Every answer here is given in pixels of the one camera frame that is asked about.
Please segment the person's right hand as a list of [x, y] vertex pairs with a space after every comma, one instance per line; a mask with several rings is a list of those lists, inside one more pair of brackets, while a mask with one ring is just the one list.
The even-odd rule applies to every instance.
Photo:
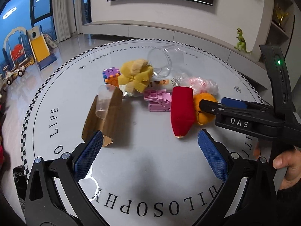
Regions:
[[286, 174], [281, 182], [280, 190], [288, 189], [300, 180], [300, 150], [285, 151], [273, 160], [275, 169], [287, 168]]

